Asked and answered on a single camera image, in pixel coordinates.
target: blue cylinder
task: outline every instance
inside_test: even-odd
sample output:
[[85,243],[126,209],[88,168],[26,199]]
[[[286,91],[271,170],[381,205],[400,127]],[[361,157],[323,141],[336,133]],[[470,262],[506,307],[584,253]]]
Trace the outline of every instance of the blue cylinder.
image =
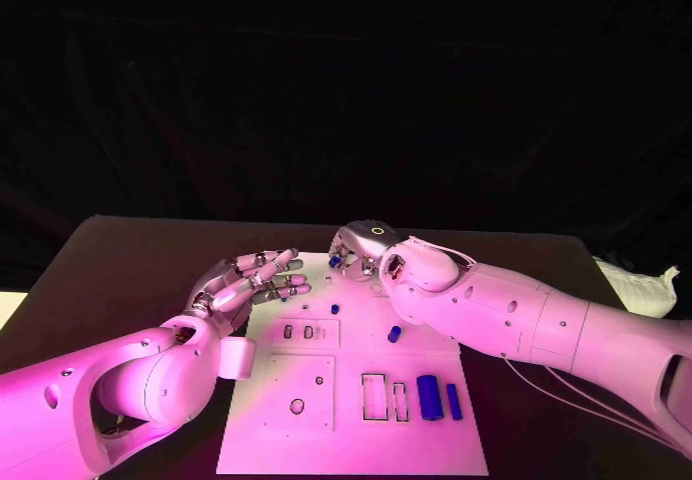
[[434,375],[421,375],[416,379],[416,383],[418,385],[423,419],[431,422],[441,420],[444,418],[444,413],[440,389],[437,387],[437,377]]
[[462,407],[459,405],[457,386],[453,383],[447,384],[447,398],[450,400],[452,418],[462,420]]
[[395,325],[392,327],[392,330],[390,331],[390,335],[387,336],[387,339],[392,343],[397,343],[397,340],[400,339],[400,335],[401,335],[401,327]]

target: dark background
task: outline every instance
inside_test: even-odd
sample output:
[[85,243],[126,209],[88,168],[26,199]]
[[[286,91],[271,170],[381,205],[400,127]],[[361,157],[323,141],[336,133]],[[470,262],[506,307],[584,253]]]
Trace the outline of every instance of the dark background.
[[0,288],[94,214],[378,218],[676,264],[692,315],[692,8],[509,3],[5,4]]

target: robotic arm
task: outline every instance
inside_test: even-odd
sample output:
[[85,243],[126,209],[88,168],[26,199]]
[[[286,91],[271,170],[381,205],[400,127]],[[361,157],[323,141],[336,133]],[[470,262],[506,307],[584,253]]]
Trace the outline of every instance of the robotic arm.
[[[217,377],[250,378],[256,345],[228,335],[258,304],[310,291],[296,249],[222,260],[183,314],[160,327],[0,376],[0,479],[88,479],[166,438],[202,411]],[[98,399],[119,419],[94,426]]]
[[692,322],[581,300],[534,278],[372,220],[339,229],[330,266],[356,280],[379,272],[400,317],[470,348],[554,367],[616,393],[692,459]]

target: black table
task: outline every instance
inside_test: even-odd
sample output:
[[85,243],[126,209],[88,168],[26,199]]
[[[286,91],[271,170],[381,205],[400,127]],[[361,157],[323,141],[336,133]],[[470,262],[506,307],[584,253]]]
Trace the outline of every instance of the black table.
[[[336,229],[93,217],[0,330],[0,374],[160,325],[181,313],[195,280],[221,258],[284,247],[326,251]],[[587,300],[623,308],[573,237],[400,231]],[[548,398],[501,359],[466,347],[462,351],[492,478],[692,478],[692,462],[679,453]],[[586,404],[541,367],[519,365],[519,369],[551,391]],[[198,418],[101,478],[215,477],[232,391],[234,382],[219,379]],[[600,389],[590,391],[607,396]]]

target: black backdrop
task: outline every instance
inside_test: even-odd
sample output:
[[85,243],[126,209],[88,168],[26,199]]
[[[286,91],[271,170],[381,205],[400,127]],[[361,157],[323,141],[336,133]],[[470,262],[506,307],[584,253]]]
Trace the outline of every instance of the black backdrop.
[[108,214],[565,233],[681,290],[692,9],[515,3],[0,7],[0,287]]

